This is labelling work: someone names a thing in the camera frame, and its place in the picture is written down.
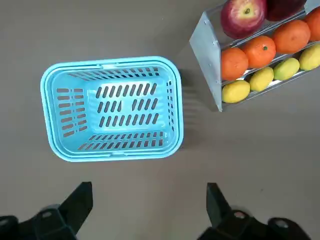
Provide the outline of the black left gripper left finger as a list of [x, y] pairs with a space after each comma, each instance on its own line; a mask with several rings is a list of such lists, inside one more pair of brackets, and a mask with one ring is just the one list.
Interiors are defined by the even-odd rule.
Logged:
[[44, 207], [20, 222], [14, 215], [0, 217], [2, 240], [76, 240], [93, 208], [93, 188], [82, 182], [61, 204]]

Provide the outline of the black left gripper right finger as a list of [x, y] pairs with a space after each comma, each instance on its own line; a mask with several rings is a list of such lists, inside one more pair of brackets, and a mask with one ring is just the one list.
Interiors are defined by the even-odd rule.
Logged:
[[311, 240], [294, 221], [272, 217], [267, 223], [247, 212], [233, 209], [216, 183], [206, 186], [206, 211], [211, 222], [200, 240]]

